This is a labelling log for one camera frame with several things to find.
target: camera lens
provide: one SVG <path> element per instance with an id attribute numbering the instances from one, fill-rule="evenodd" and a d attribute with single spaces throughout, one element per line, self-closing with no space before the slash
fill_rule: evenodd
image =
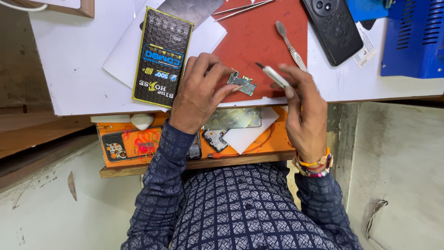
<path id="1" fill-rule="evenodd" d="M 321 1 L 318 1 L 317 3 L 316 3 L 316 8 L 318 8 L 318 9 L 322 9 L 322 6 L 323 6 L 324 4 L 321 2 Z"/>

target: tweezers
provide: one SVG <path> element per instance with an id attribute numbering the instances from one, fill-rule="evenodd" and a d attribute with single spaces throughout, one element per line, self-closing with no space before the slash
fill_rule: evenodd
<path id="1" fill-rule="evenodd" d="M 218 21 L 223 20 L 223 19 L 225 19 L 225 18 L 228 18 L 228 17 L 230 17 L 230 16 L 237 15 L 237 14 L 239 14 L 239 13 L 242 13 L 242 12 L 245 12 L 245 11 L 248 11 L 248 10 L 251 10 L 251 9 L 253 9 L 253 8 L 259 7 L 259 6 L 261 6 L 261 5 L 264 5 L 264 4 L 269 3 L 269 2 L 272 2 L 272 1 L 274 1 L 274 0 L 266 0 L 266 1 L 258 2 L 258 3 L 249 4 L 249 5 L 245 5 L 245 6 L 241 6 L 241 7 L 237 7 L 237 8 L 233 8 L 233 9 L 228 9 L 228 10 L 224 10 L 224 11 L 221 11 L 221 12 L 214 13 L 213 15 L 217 15 L 217 14 L 222 14 L 222 13 L 226 13 L 226 12 L 231 12 L 231 11 L 233 11 L 233 10 L 237 10 L 237 9 L 243 9 L 243 10 L 241 10 L 241 11 L 235 12 L 235 13 L 230 14 L 230 15 L 228 15 L 228 16 L 224 16 L 224 17 L 219 18 L 219 19 L 214 20 L 214 21 L 215 21 L 215 22 L 218 22 Z"/>

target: person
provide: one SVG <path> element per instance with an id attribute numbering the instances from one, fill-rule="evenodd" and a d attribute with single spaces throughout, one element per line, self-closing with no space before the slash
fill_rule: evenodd
<path id="1" fill-rule="evenodd" d="M 327 103 L 310 74 L 295 66 L 279 70 L 294 79 L 294 88 L 285 89 L 288 138 L 304 162 L 316 163 L 326 153 Z M 295 175 L 301 211 L 272 163 L 208 168 L 182 184 L 196 133 L 217 105 L 239 90 L 225 85 L 214 91 L 218 80 L 233 72 L 216 55 L 189 58 L 121 249 L 362 249 L 330 173 Z M 326 165 L 311 172 L 321 173 Z"/>

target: navy blue shirt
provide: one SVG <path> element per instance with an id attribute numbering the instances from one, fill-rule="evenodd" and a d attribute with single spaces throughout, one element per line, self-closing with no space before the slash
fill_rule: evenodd
<path id="1" fill-rule="evenodd" d="M 295 176 L 302 211 L 268 163 L 202 171 L 182 185 L 193 139 L 165 122 L 123 250 L 362 249 L 331 174 Z"/>

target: white desk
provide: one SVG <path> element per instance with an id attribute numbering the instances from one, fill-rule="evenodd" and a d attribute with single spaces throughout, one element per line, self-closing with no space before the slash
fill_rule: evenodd
<path id="1" fill-rule="evenodd" d="M 56 115 L 157 110 L 131 100 L 131 89 L 102 69 L 102 64 L 145 0 L 95 0 L 95 19 L 59 12 L 30 12 L 32 29 Z M 374 100 L 442 95 L 443 79 L 380 77 L 386 20 L 368 32 L 378 55 L 363 69 L 349 59 L 331 67 L 308 26 L 308 69 L 326 101 Z M 247 106 L 286 103 L 285 98 L 223 103 Z"/>

